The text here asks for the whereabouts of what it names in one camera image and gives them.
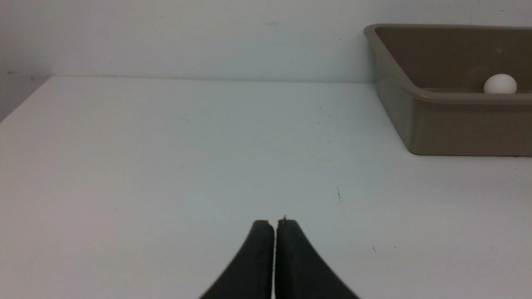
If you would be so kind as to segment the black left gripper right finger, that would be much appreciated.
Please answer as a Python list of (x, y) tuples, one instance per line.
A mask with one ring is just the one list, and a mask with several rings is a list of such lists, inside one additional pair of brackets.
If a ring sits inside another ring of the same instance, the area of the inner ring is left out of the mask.
[(274, 270), (277, 299), (357, 299), (316, 252), (296, 220), (278, 221)]

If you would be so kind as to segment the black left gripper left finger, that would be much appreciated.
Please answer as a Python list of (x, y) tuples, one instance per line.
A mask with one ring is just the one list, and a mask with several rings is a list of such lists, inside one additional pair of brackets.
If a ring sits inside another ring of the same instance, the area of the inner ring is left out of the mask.
[(269, 299), (272, 295), (274, 229), (256, 220), (241, 248), (202, 299)]

